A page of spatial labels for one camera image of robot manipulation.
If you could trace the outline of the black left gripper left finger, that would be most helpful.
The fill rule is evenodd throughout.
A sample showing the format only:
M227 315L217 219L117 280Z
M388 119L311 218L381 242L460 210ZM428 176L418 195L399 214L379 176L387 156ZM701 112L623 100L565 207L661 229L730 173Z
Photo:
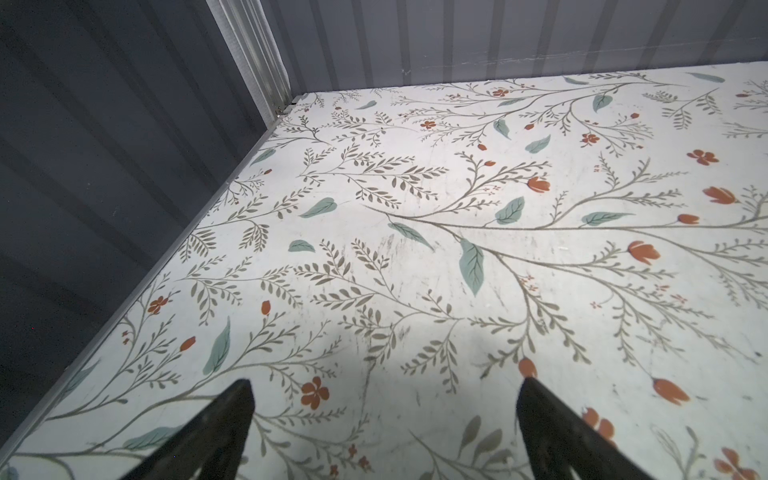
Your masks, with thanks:
M233 382L123 479L234 479L254 411L251 382Z

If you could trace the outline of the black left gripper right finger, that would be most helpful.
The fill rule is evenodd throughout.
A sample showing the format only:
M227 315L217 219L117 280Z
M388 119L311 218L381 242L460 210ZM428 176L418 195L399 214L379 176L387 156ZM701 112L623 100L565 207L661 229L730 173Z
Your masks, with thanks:
M516 414L535 479L650 478L535 378L523 381Z

